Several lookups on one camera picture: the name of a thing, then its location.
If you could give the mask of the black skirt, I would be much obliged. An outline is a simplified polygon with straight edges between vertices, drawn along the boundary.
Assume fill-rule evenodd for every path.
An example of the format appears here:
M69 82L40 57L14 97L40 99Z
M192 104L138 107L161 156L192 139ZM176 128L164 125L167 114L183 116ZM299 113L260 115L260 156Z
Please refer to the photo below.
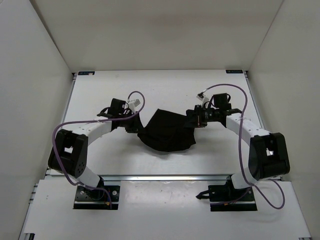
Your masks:
M185 127L187 116L157 109L148 124L138 132L139 139L160 152L178 152L196 144L193 127Z

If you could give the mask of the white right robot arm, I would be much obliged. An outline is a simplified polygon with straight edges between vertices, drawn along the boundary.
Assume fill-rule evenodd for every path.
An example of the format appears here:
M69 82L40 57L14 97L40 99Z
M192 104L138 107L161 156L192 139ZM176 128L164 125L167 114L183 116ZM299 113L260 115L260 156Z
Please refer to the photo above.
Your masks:
M215 94L207 98L198 95L202 101L194 109L186 111L186 126L204 128L210 122L221 123L226 129L238 135L238 142L249 147L247 167L230 176L231 183L224 187L224 195L236 200L246 189L259 180L285 175L290 172L286 140L283 134L271 133L243 116L243 111L232 108L230 95Z

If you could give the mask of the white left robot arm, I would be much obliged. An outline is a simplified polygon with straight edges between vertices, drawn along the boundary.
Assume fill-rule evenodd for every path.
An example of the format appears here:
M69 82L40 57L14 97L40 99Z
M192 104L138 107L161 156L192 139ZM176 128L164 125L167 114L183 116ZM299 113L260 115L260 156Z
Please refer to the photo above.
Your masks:
M137 133L142 128L139 112L139 99L120 100L113 98L109 107L103 108L94 120L84 122L74 130L61 129L55 135L48 167L67 174L87 188L93 199L104 195L103 179L87 167L88 148L97 139L111 133L118 127L129 133Z

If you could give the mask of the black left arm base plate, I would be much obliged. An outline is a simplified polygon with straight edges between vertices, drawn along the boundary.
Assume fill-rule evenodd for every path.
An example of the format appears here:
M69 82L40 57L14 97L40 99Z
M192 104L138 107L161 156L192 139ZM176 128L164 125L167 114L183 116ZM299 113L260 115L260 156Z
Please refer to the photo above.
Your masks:
M99 188L108 191L110 199L104 190L90 190L83 186L78 186L75 192L73 209L75 210L112 210L119 208L120 190L119 182L101 183Z

